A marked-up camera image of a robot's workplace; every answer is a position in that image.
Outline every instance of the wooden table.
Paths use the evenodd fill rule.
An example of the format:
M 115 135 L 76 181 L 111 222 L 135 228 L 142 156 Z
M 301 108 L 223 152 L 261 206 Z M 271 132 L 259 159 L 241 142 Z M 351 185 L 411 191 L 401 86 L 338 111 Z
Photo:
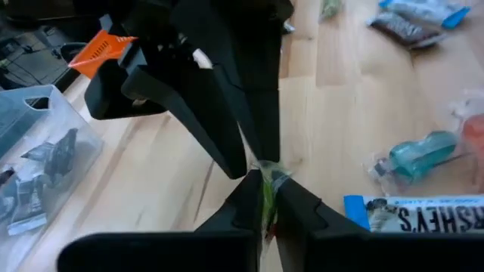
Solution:
M 294 179 L 343 212 L 346 194 L 380 194 L 362 163 L 445 127 L 447 105 L 484 87 L 484 8 L 439 47 L 410 55 L 365 21 L 377 0 L 347 0 L 318 25 L 319 0 L 295 1 L 281 61 L 281 152 Z M 168 113 L 93 120 L 79 78 L 67 92 L 105 140 L 104 152 L 21 267 L 53 271 L 69 241 L 95 232 L 193 230 L 239 181 L 229 180 Z M 272 243 L 267 271 L 281 271 Z

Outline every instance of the blue wrapper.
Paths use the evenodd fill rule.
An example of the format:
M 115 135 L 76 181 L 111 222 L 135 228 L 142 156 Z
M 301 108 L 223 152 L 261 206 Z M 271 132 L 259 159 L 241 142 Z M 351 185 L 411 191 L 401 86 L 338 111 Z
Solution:
M 444 0 L 383 0 L 379 6 L 406 17 L 439 24 L 446 29 L 454 29 L 470 11 L 470 7 L 449 4 Z

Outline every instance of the orange object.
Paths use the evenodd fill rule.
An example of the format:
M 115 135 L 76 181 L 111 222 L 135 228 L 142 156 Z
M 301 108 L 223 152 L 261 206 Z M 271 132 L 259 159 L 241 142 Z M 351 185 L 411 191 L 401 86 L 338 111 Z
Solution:
M 110 35 L 106 30 L 101 30 L 74 57 L 69 67 L 92 79 L 104 61 L 120 58 L 128 44 L 136 39 L 136 37 Z
M 484 155 L 484 114 L 466 120 L 462 135 L 481 155 Z

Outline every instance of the clear plastic bin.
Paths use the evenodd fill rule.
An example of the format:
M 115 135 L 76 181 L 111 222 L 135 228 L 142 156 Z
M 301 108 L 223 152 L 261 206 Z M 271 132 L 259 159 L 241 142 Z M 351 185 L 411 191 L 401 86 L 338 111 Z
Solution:
M 53 85 L 0 91 L 0 270 L 14 271 L 102 149 Z

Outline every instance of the green object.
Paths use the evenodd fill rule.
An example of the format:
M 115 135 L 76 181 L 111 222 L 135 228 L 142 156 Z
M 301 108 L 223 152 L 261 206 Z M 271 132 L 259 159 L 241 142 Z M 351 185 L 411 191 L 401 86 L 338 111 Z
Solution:
M 336 15 L 341 9 L 341 0 L 321 0 L 319 23 Z
M 276 162 L 260 161 L 257 167 L 262 173 L 264 184 L 264 206 L 262 208 L 262 235 L 266 242 L 272 240 L 274 234 L 272 227 L 277 222 L 277 209 L 275 207 L 275 194 L 278 188 L 290 178 L 290 173 Z
M 448 131 L 435 131 L 421 141 L 407 141 L 392 148 L 389 159 L 396 174 L 410 182 L 419 181 L 445 162 L 457 146 L 457 137 Z

